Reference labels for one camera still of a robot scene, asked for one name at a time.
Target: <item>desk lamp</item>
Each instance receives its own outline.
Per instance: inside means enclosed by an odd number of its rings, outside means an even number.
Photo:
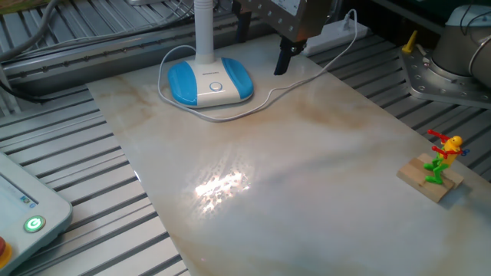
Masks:
[[[167,74],[174,100],[190,108],[247,100],[254,87],[246,69],[213,52],[213,0],[194,0],[194,17],[196,57],[172,66]]]

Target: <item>power strip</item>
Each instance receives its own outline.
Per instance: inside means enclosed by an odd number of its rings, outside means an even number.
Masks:
[[[369,28],[357,23],[357,39],[364,38]],[[307,40],[307,47],[302,54],[310,57],[313,54],[332,49],[339,45],[347,44],[354,38],[354,21],[349,19],[348,26],[344,25],[344,20],[327,24],[323,27],[322,33]]]

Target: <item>green button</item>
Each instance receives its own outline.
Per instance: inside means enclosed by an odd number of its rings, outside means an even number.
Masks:
[[[27,231],[28,233],[35,233],[41,230],[45,224],[46,224],[46,219],[44,219],[40,215],[35,215],[25,222],[24,230]]]

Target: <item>white marble slab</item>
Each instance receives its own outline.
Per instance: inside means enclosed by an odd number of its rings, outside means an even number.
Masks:
[[[218,50],[244,64],[255,95],[206,113],[249,110],[320,69],[298,56],[273,76],[278,45]],[[464,184],[436,204],[402,182],[432,144],[336,77],[208,123],[160,101],[157,71],[88,86],[192,275],[491,273],[491,184],[455,163]]]

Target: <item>white cable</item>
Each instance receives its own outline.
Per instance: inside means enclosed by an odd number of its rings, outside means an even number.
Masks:
[[[260,104],[259,106],[257,106],[256,108],[250,110],[250,111],[247,111],[245,113],[241,113],[239,115],[235,115],[235,116],[232,116],[232,117],[228,117],[228,118],[215,118],[215,117],[210,117],[210,116],[207,116],[203,113],[200,113],[196,110],[192,110],[188,107],[185,107],[185,106],[182,106],[178,103],[175,103],[174,101],[172,100],[169,100],[167,99],[163,94],[162,94],[162,91],[160,90],[160,79],[162,78],[162,67],[163,67],[163,63],[165,62],[165,60],[167,59],[167,57],[172,53],[174,52],[175,50],[177,49],[180,49],[180,48],[191,48],[193,49],[194,51],[196,51],[196,49],[192,46],[189,46],[189,45],[181,45],[181,46],[177,46],[175,47],[174,49],[170,50],[162,59],[162,62],[160,63],[160,68],[159,68],[159,77],[158,77],[158,81],[157,81],[157,89],[159,91],[159,96],[160,96],[160,99],[162,99],[163,101],[169,103],[169,104],[172,104],[173,106],[181,109],[181,110],[185,110],[187,112],[190,112],[196,116],[198,116],[199,118],[203,119],[203,120],[207,120],[209,122],[212,122],[212,123],[223,123],[223,122],[229,122],[231,120],[237,120],[239,118],[242,118],[242,117],[245,117],[247,115],[250,115],[250,114],[253,114],[255,112],[257,112],[258,110],[261,110],[269,101],[269,98],[271,97],[271,94],[276,91],[276,90],[287,90],[286,92],[289,92],[290,90],[293,90],[295,89],[296,87],[299,87],[303,84],[306,84],[310,81],[313,81],[315,78],[317,78],[318,76],[322,75],[328,68],[329,66],[331,66],[331,64],[333,64],[337,59],[339,59],[340,56],[342,56],[344,53],[346,53],[347,50],[349,50],[349,48],[353,45],[353,43],[356,41],[356,38],[358,36],[358,29],[357,29],[357,25],[358,25],[358,15],[357,15],[357,12],[355,9],[351,9],[350,11],[348,11],[348,13],[346,14],[346,16],[344,17],[345,21],[348,20],[350,18],[350,14],[353,13],[354,15],[354,38],[353,40],[351,41],[351,43],[346,47],[346,49],[344,51],[342,51],[337,57],[335,57],[332,61],[330,61],[326,66],[324,66],[314,77],[310,77],[306,80],[300,80],[300,81],[297,81],[293,84],[290,84],[288,85],[287,87],[282,87],[282,88],[273,88],[269,91],[268,93],[268,96],[266,97],[266,100]]]
[[[421,55],[423,56],[423,63],[430,63],[430,59],[426,57],[428,53],[424,50],[423,46],[421,46],[421,44],[416,44],[416,48],[420,51]]]

